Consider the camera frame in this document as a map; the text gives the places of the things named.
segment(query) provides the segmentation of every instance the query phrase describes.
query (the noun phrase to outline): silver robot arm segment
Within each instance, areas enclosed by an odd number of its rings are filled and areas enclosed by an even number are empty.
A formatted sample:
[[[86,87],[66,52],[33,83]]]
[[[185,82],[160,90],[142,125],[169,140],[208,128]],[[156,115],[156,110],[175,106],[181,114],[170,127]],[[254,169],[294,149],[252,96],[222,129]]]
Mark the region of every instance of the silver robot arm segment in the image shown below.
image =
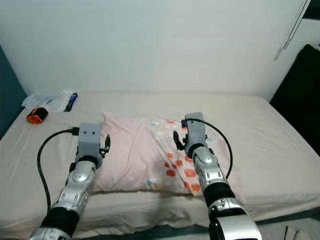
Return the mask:
[[[95,181],[96,169],[102,165],[109,151],[110,137],[100,147],[101,125],[82,123],[79,128],[75,163],[69,169],[64,189],[50,208],[48,214],[29,237],[31,240],[69,240],[88,202]]]
[[[194,162],[208,207],[210,239],[262,240],[257,225],[236,199],[221,171],[217,157],[206,144],[205,124],[188,119],[203,120],[203,115],[201,112],[190,113],[181,121],[182,126],[187,127],[187,134],[183,139],[185,145],[180,142],[177,132],[173,133],[173,139],[177,149],[184,150]]]

